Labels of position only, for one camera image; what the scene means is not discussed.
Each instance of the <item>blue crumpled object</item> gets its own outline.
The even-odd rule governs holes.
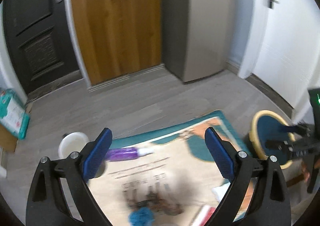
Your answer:
[[[129,215],[129,222],[132,226],[151,226],[153,221],[153,213],[148,207],[142,207]]]

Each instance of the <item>purple bottle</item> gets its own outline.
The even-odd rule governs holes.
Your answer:
[[[135,147],[110,149],[105,156],[105,160],[109,160],[109,161],[132,160],[150,153],[153,153],[153,149],[149,149],[149,148],[137,149]]]

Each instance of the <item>gray wooden floor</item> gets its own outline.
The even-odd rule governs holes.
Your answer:
[[[259,110],[283,112],[262,92],[229,71],[183,85],[165,69],[131,77],[113,89],[87,92],[83,80],[34,102],[27,137],[8,158],[0,191],[25,223],[29,187],[41,157],[58,158],[64,133],[80,131],[94,140],[104,127],[115,138],[160,129],[220,109],[240,136]]]

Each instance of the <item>white cup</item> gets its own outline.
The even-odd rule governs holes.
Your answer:
[[[62,139],[58,155],[60,159],[67,158],[72,152],[81,152],[82,148],[89,142],[86,134],[74,132]]]

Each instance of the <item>white bottle cap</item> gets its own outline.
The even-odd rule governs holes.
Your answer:
[[[138,156],[148,155],[153,152],[154,151],[152,148],[140,148],[140,149],[138,149]]]

